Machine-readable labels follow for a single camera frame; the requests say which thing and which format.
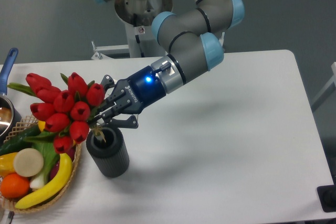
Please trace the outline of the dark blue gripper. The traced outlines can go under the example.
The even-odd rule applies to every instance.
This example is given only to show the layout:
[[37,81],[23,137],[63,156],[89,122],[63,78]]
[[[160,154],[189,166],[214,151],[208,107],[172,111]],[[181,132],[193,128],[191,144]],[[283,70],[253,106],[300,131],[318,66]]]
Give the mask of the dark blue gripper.
[[166,55],[117,83],[106,74],[100,84],[104,93],[113,89],[100,106],[100,118],[104,120],[101,125],[137,129],[139,124],[136,116],[131,115],[126,120],[113,117],[119,114],[140,114],[144,108],[186,84],[186,77],[179,62],[172,55]]

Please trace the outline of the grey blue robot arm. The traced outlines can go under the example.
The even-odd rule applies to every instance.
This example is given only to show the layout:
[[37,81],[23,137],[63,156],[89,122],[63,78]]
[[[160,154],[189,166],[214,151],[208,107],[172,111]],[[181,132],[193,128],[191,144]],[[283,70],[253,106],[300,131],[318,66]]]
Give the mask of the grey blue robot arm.
[[136,115],[167,94],[210,71],[224,59],[223,41],[216,37],[244,18],[242,0],[195,0],[196,9],[184,15],[171,11],[171,0],[96,0],[115,2],[121,20],[132,26],[149,26],[151,43],[163,48],[163,57],[126,79],[105,77],[112,93],[99,106],[90,125],[138,127]]

